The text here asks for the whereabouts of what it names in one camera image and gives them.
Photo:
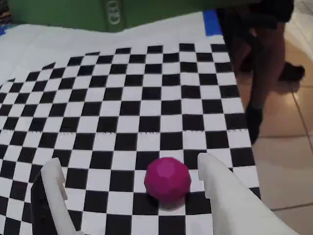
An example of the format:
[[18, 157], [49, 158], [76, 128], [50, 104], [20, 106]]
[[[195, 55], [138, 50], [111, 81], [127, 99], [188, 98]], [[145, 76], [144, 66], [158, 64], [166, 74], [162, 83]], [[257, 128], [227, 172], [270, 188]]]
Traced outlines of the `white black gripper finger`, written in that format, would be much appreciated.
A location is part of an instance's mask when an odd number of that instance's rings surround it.
[[65, 177], [58, 158], [47, 161], [31, 187], [31, 223], [34, 235], [75, 235], [65, 201]]

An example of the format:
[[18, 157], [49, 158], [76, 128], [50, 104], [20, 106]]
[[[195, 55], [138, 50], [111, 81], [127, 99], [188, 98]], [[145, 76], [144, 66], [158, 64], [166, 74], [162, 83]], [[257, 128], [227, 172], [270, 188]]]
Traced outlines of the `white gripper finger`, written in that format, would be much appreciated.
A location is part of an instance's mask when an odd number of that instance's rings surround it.
[[198, 155], [198, 176], [211, 203], [214, 234], [296, 234], [215, 156]]

